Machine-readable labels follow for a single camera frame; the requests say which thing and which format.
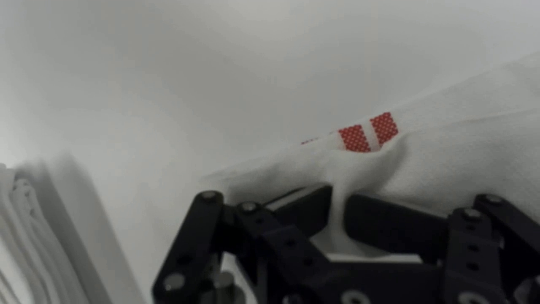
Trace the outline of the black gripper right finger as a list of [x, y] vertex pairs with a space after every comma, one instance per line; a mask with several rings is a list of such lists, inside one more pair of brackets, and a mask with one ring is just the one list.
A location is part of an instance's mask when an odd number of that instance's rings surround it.
[[539, 304], [539, 224], [501, 197], [479, 195], [439, 219], [351, 197], [344, 230], [353, 241], [417, 264], [378, 264], [356, 278], [373, 304]]

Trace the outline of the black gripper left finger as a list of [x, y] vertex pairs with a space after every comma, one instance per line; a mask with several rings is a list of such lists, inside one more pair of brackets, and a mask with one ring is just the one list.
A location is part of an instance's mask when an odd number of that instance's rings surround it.
[[328, 225], [333, 188], [285, 193], [236, 207], [220, 192], [194, 200], [152, 286], [152, 304], [243, 304], [223, 256], [235, 257], [258, 304], [323, 304], [309, 284], [329, 261], [311, 244]]

